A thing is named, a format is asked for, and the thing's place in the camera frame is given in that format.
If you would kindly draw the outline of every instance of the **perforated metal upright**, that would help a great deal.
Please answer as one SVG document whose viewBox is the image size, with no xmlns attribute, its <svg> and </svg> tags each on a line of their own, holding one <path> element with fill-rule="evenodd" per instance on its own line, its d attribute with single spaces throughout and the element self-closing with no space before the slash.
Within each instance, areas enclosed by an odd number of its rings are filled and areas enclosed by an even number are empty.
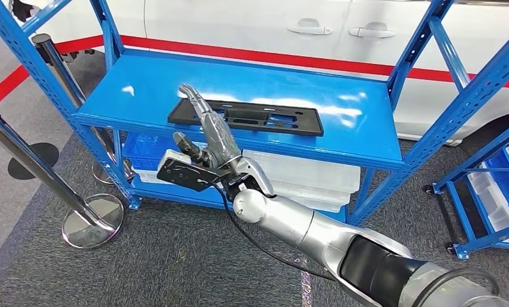
<svg viewBox="0 0 509 307">
<path fill-rule="evenodd" d="M 394 67 L 387 85 L 392 107 L 395 109 L 407 74 L 433 36 L 459 93 L 422 138 L 405 154 L 403 157 L 405 165 L 388 175 L 364 202 L 357 203 L 354 213 L 348 220 L 351 224 L 361 224 L 377 210 L 437 149 L 443 146 L 447 139 L 509 81 L 509 41 L 473 80 L 469 80 L 469 76 L 441 24 L 452 2 L 449 0 L 432 1 L 405 48 L 405 52 Z"/>
<path fill-rule="evenodd" d="M 129 49 L 121 42 L 106 1 L 90 0 L 102 26 L 108 74 L 84 105 L 74 109 L 65 91 L 27 39 L 68 2 L 55 0 L 22 28 L 0 2 L 0 36 L 105 167 L 129 199 L 132 209 L 139 208 L 140 196 L 223 208 L 220 196 L 215 191 L 208 191 L 210 189 L 196 193 L 173 185 L 147 184 L 136 177 L 131 184 L 128 183 L 120 171 L 121 165 L 111 163 L 88 128 L 114 129 L 117 161 L 121 161 L 120 131 L 160 136 L 181 131 L 193 141 L 203 141 L 198 127 L 166 121 L 166 115 L 176 104 L 174 99 L 177 99 L 179 82 L 192 82 L 202 93 L 204 89 L 213 89 L 215 93 L 242 97 L 253 103 L 262 98 L 264 102 L 271 100 L 277 105 L 286 102 L 316 107 L 325 131 L 322 137 L 291 137 L 246 130 L 234 130 L 233 134 L 241 148 L 365 167 L 366 175 L 354 211 L 349 215 L 348 209 L 342 210 L 341 216 L 335 216 L 350 224 L 361 224 L 509 80 L 509 41 L 472 81 L 469 80 L 441 24 L 452 4 L 449 0 L 431 2 L 386 82 Z M 402 156 L 392 112 L 405 78 L 432 36 L 459 94 L 413 148 Z M 135 47 L 144 47 L 136 45 L 136 40 L 130 41 Z M 240 55 L 232 57 L 241 59 Z M 131 106 L 136 106 L 136 109 L 125 110 Z M 369 195 L 376 169 L 389 171 L 390 174 Z"/>
</svg>

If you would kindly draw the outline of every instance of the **blue storage rack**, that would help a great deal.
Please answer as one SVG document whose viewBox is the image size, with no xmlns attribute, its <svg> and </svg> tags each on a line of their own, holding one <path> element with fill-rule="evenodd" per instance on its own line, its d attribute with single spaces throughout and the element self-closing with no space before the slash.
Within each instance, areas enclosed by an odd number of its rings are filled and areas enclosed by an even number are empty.
<svg viewBox="0 0 509 307">
<path fill-rule="evenodd" d="M 469 80 L 441 24 L 452 0 L 430 3 L 387 81 L 129 49 L 123 46 L 106 1 L 90 0 L 102 27 L 107 74 L 84 105 L 76 109 L 28 40 L 68 2 L 53 1 L 20 28 L 0 1 L 0 36 L 130 201 L 131 209 L 139 208 L 141 197 L 223 207 L 219 195 L 211 189 L 196 193 L 173 185 L 143 183 L 138 178 L 128 183 L 121 170 L 121 131 L 167 137 L 181 131 L 194 141 L 204 141 L 200 127 L 166 120 L 178 102 L 180 83 L 191 83 L 202 94 L 226 95 L 242 102 L 317 108 L 325 131 L 322 137 L 236 129 L 233 134 L 241 148 L 365 167 L 354 211 L 349 215 L 347 208 L 337 217 L 361 224 L 509 81 L 509 41 Z M 459 94 L 402 156 L 393 110 L 407 74 L 432 36 Z M 111 162 L 90 126 L 113 129 L 119 164 Z M 389 175 L 369 194 L 376 169 L 389 171 Z"/>
<path fill-rule="evenodd" d="M 442 190 L 448 191 L 450 198 L 456 208 L 458 218 L 460 219 L 467 236 L 467 242 L 464 244 L 454 243 L 453 250 L 459 259 L 468 259 L 469 253 L 484 248 L 506 248 L 509 249 L 509 227 L 495 231 L 492 223 L 488 219 L 488 212 L 485 209 L 479 196 L 475 193 L 472 184 L 467 178 L 467 174 L 474 172 L 490 172 L 497 186 L 500 188 L 505 200 L 509 204 L 509 155 L 505 148 L 509 145 L 509 128 L 500 136 L 484 146 L 476 154 L 468 158 L 459 167 L 446 175 L 443 179 L 434 184 L 434 192 L 441 194 Z M 481 163 L 485 163 L 486 168 L 480 168 Z M 469 222 L 466 210 L 462 200 L 458 195 L 455 183 L 464 181 L 473 198 L 474 204 L 481 217 L 482 223 L 486 228 L 487 235 L 477 237 L 473 232 L 473 227 Z"/>
</svg>

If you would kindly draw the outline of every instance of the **red floor line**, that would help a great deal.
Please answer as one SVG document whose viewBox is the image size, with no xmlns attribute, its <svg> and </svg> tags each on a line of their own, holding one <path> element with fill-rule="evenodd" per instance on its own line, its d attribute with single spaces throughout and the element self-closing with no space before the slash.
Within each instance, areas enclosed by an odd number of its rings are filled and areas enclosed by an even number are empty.
<svg viewBox="0 0 509 307">
<path fill-rule="evenodd" d="M 153 38 L 143 38 L 127 35 L 121 35 L 121 39 L 125 45 L 134 47 L 159 49 L 164 51 L 197 54 L 203 56 L 216 56 L 219 58 L 241 59 L 246 61 L 291 65 L 297 67 L 355 72 L 361 74 L 389 75 L 393 68 L 391 65 L 342 61 L 338 59 L 312 58 L 309 56 L 294 56 L 290 54 L 250 51 L 228 47 L 199 45 L 195 43 L 172 42 L 167 40 L 156 40 Z M 60 53 L 67 53 L 100 47 L 102 45 L 102 35 L 98 35 L 57 43 L 57 50 Z M 27 77 L 28 74 L 25 69 L 23 67 L 18 67 L 8 77 L 6 77 L 6 79 L 0 82 L 0 101 L 4 99 L 7 94 L 12 92 Z M 413 68 L 407 77 L 411 79 L 428 81 L 452 82 L 450 73 L 443 70 Z"/>
<path fill-rule="evenodd" d="M 7 94 L 11 93 L 18 85 L 21 84 L 29 73 L 23 66 L 17 67 L 6 79 L 0 82 L 0 101 L 4 99 Z"/>
</svg>

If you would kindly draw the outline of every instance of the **stanchion post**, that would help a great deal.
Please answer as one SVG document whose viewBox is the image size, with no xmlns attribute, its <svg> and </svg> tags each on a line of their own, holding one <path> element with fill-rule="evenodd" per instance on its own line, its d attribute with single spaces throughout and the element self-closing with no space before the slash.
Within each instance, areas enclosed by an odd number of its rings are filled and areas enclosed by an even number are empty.
<svg viewBox="0 0 509 307">
<path fill-rule="evenodd" d="M 86 100 L 85 94 L 75 81 L 68 65 L 63 61 L 63 58 L 57 51 L 55 44 L 51 40 L 51 36 L 48 34 L 37 34 L 32 37 L 32 41 L 46 63 L 51 66 L 51 72 L 55 75 L 59 83 L 65 89 L 66 93 L 72 100 L 75 107 L 81 107 Z M 115 147 L 113 139 L 103 128 L 91 127 L 91 131 L 95 134 L 97 139 L 102 143 L 104 150 L 113 162 L 115 159 Z M 131 180 L 134 177 L 134 172 L 130 166 L 128 160 L 123 160 L 123 167 L 125 170 L 125 177 L 127 180 Z M 107 173 L 102 169 L 100 164 L 95 161 L 92 165 L 92 172 L 95 179 L 103 184 L 113 185 L 111 179 L 107 176 Z"/>
<path fill-rule="evenodd" d="M 63 238 L 76 248 L 94 248 L 111 240 L 123 224 L 121 201 L 110 194 L 81 198 L 47 165 L 0 115 L 0 144 L 39 178 L 71 211 L 63 221 Z"/>
</svg>

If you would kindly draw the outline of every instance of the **blue metal shelf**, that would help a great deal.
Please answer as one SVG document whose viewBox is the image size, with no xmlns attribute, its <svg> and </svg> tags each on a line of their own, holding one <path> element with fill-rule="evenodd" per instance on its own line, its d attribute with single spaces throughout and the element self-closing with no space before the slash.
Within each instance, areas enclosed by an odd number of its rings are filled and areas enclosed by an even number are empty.
<svg viewBox="0 0 509 307">
<path fill-rule="evenodd" d="M 223 199 L 213 187 L 202 192 L 196 192 L 174 184 L 149 184 L 147 182 L 140 181 L 139 176 L 136 175 L 132 181 L 132 188 L 129 190 L 132 194 L 137 196 L 177 201 L 180 203 L 224 210 Z M 230 202 L 228 204 L 230 206 L 229 209 L 232 209 L 232 204 Z M 339 212 L 317 211 L 337 221 L 344 222 L 346 210 L 348 210 L 348 206 L 342 206 Z"/>
<path fill-rule="evenodd" d="M 380 81 L 127 50 L 75 117 L 118 130 L 182 131 L 205 141 L 199 126 L 167 121 L 181 83 L 209 99 L 318 109 L 324 136 L 234 129 L 241 148 L 383 169 L 403 166 L 386 84 Z"/>
</svg>

